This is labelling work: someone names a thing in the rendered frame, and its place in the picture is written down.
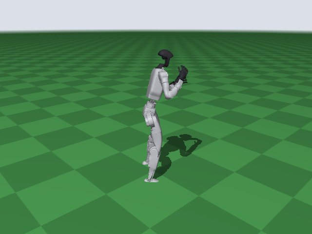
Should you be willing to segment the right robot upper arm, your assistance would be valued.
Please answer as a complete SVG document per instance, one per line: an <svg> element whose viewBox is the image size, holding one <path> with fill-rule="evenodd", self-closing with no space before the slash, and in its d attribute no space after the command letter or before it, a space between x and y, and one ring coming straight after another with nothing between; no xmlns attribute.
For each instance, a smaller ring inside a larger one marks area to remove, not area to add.
<svg viewBox="0 0 312 234"><path fill-rule="evenodd" d="M159 80L161 81L161 84L162 84L164 97L167 100L172 99L171 97L168 96L168 92L169 92L169 88L170 88L168 77L169 76L168 76L167 72L165 72L165 71L159 71L158 72L158 78L159 78Z"/></svg>

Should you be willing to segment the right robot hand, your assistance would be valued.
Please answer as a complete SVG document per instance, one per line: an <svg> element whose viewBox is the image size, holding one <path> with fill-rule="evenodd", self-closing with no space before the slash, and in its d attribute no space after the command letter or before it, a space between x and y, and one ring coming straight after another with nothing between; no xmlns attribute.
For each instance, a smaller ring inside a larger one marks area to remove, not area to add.
<svg viewBox="0 0 312 234"><path fill-rule="evenodd" d="M186 77L186 75L188 73L188 70L187 70L187 68L185 68L185 66L181 65L181 67L182 67L181 70L178 67L178 69L179 69L179 77L177 78L176 83L178 83L179 79L184 81L184 78Z"/></svg>

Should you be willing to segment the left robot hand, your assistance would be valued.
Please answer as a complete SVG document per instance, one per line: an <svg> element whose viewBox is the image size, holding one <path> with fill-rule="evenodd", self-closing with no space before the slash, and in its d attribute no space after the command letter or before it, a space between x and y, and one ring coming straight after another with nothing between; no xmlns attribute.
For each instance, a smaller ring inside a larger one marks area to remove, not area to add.
<svg viewBox="0 0 312 234"><path fill-rule="evenodd" d="M178 75L178 77L179 77L179 75ZM177 77L177 78L178 78L178 77ZM177 80L177 78L176 78L176 80ZM183 82L183 84L184 84L184 83L187 83L187 82L186 82L186 81L187 81L186 78L184 78L184 79L185 79L185 80L184 80L185 82ZM171 82L169 85L171 85L171 84L174 84L174 85L175 85L175 84L176 84L176 80L173 81L173 82Z"/></svg>

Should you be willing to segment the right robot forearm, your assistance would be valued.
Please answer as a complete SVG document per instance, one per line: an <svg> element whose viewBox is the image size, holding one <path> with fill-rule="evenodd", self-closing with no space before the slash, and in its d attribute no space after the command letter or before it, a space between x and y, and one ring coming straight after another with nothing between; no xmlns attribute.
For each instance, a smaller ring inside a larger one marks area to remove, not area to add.
<svg viewBox="0 0 312 234"><path fill-rule="evenodd" d="M176 96L178 91L181 89L182 84L183 84L183 81L179 79L178 83L176 83L175 86L168 92L168 96L170 98L173 98L174 96Z"/></svg>

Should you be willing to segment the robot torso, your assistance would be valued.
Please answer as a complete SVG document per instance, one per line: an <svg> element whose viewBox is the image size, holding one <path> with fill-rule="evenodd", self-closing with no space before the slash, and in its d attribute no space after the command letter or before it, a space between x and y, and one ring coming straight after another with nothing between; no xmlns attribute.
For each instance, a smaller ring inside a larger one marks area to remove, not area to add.
<svg viewBox="0 0 312 234"><path fill-rule="evenodd" d="M149 101L147 101L147 104L144 105L143 108L143 116L146 118L147 113L151 113L152 116L156 113L156 101L154 100L160 100L161 95L163 93L162 84L161 81L158 78L158 72L159 71L165 71L164 67L162 69L154 68L151 72L148 88L147 88L147 94L146 97L150 98Z"/></svg>

